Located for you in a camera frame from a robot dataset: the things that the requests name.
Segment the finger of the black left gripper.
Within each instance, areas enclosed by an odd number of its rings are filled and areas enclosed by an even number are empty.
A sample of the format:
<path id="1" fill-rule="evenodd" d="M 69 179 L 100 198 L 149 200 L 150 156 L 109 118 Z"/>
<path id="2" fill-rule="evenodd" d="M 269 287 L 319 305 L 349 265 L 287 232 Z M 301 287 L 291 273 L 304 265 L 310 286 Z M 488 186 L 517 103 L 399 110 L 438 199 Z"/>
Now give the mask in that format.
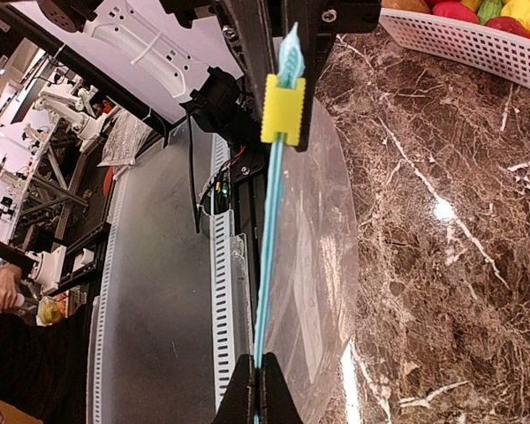
<path id="1" fill-rule="evenodd" d="M 382 3 L 378 0 L 292 1 L 291 23 L 298 25 L 301 52 L 305 61 L 303 78 L 306 92 L 302 112 L 299 144 L 296 150 L 308 148 L 315 86 L 338 34 L 368 34 L 376 30 Z"/>
<path id="2" fill-rule="evenodd" d="M 263 109 L 266 79 L 274 71 L 269 6 L 262 0 L 214 1 L 223 38 L 247 76 L 257 110 Z"/>

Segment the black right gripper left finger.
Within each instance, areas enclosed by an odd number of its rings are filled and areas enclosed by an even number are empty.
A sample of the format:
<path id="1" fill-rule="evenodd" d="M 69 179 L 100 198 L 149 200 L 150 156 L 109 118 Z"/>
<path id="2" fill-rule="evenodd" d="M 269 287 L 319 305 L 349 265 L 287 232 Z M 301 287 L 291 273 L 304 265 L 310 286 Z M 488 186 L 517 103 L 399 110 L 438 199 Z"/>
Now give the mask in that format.
<path id="1" fill-rule="evenodd" d="M 249 354 L 238 357 L 213 424 L 250 424 L 256 415 L 256 371 Z"/>

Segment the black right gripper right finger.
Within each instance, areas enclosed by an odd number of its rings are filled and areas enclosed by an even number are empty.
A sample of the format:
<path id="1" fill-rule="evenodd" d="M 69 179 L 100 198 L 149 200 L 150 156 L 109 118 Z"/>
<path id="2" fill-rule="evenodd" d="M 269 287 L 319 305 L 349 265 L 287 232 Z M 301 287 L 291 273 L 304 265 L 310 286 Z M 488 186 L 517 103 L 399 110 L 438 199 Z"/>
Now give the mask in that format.
<path id="1" fill-rule="evenodd" d="M 278 359 L 273 352 L 263 356 L 258 370 L 258 422 L 302 424 Z"/>

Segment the clear zip bag blue zipper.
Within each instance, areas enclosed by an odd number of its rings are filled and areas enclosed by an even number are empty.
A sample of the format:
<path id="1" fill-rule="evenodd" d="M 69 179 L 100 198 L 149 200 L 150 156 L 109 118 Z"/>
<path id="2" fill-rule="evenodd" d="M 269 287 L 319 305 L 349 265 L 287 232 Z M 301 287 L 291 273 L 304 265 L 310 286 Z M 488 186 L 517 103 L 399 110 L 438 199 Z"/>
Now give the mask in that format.
<path id="1" fill-rule="evenodd" d="M 357 220 L 342 148 L 314 99 L 308 148 L 269 148 L 254 367 L 273 352 L 303 423 L 327 406 L 352 334 Z"/>

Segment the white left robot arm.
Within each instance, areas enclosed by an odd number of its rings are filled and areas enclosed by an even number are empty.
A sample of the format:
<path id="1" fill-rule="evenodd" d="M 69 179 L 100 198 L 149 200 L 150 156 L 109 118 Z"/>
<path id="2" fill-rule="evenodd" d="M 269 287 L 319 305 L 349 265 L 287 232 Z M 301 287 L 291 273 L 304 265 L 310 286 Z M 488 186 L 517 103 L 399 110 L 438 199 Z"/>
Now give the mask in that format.
<path id="1" fill-rule="evenodd" d="M 261 113 L 261 139 L 283 135 L 308 147 L 315 84 L 337 34 L 376 30 L 379 1 L 210 1 L 223 38 L 249 80 Z M 174 42 L 126 1 L 40 1 L 42 14 L 67 33 L 83 33 L 127 53 L 184 108 L 201 110 L 214 133 L 240 137 L 234 116 L 202 89 L 209 64 Z"/>

